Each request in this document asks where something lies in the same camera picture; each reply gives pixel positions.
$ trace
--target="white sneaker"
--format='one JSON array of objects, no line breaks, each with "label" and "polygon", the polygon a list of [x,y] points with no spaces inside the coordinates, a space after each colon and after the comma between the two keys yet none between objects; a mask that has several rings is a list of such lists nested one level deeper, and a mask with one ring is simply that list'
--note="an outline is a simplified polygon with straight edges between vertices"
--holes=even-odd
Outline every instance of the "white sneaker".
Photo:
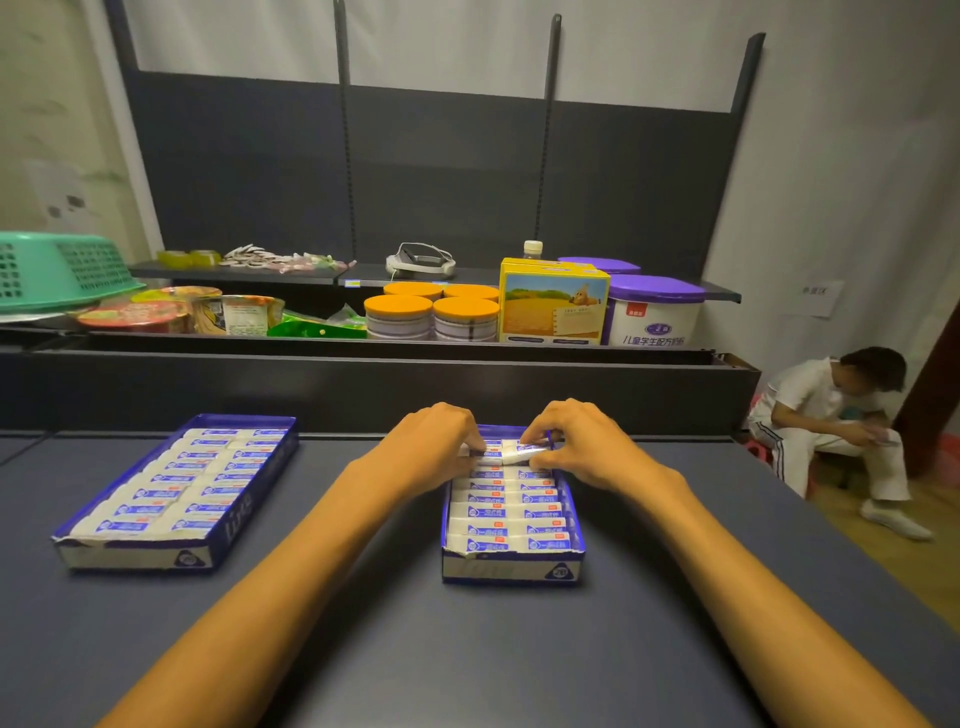
[{"label": "white sneaker", "polygon": [[860,506],[860,515],[867,521],[885,525],[894,533],[912,541],[929,541],[933,538],[931,531],[908,519],[899,508],[879,508],[872,500],[867,499]]}]

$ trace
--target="green plastic basket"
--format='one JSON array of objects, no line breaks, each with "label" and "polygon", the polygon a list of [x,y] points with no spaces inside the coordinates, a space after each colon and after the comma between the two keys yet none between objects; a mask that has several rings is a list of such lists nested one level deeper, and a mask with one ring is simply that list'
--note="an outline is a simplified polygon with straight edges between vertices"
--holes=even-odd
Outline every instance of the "green plastic basket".
[{"label": "green plastic basket", "polygon": [[67,308],[143,287],[104,237],[0,232],[0,313]]}]

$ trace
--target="white pants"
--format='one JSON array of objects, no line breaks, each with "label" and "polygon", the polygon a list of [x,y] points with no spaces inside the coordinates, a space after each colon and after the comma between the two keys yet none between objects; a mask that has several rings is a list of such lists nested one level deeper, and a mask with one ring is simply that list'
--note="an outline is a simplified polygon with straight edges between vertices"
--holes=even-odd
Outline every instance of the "white pants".
[{"label": "white pants", "polygon": [[900,434],[894,430],[890,430],[890,440],[896,444],[876,448],[858,448],[836,435],[820,435],[796,427],[775,427],[769,422],[751,422],[750,431],[773,452],[777,477],[801,497],[806,495],[810,460],[817,450],[862,457],[870,476],[870,497],[877,500],[910,499],[903,465],[903,443]]}]

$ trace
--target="person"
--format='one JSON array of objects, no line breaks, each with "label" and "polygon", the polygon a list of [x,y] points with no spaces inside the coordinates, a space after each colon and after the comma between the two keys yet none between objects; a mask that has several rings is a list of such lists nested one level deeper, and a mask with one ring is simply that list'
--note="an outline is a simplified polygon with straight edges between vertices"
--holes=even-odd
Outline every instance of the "person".
[{"label": "person", "polygon": [[[521,442],[564,434],[531,466],[620,494],[660,529],[773,720],[781,726],[929,725],[856,650],[744,548],[676,471],[596,406],[551,402]],[[354,460],[302,522],[160,657],[100,728],[253,726],[331,593],[403,501],[466,474],[483,449],[473,416],[449,404],[407,415]],[[418,457],[412,458],[410,452]],[[190,690],[182,689],[190,676]]]},{"label": "person", "polygon": [[[879,392],[902,390],[905,377],[906,361],[884,347],[811,359],[771,379],[748,425],[773,452],[777,476],[800,497],[806,495],[814,451],[863,457],[870,497],[860,515],[908,539],[926,541],[933,534],[899,509],[910,499],[903,445],[876,398]],[[863,420],[841,420],[848,408],[862,412]]]}]

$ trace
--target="floor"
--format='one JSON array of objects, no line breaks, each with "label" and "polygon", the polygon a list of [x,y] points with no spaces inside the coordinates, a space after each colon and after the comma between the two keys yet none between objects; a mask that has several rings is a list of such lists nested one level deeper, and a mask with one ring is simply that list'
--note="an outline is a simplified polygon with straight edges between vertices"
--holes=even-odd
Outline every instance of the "floor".
[{"label": "floor", "polygon": [[845,469],[835,462],[818,463],[819,487],[813,504],[904,587],[960,632],[960,489],[929,480],[911,481],[913,500],[904,512],[935,534],[932,543],[917,544],[860,518],[857,509],[867,496],[866,474],[850,472],[850,489],[841,490],[837,486]]}]

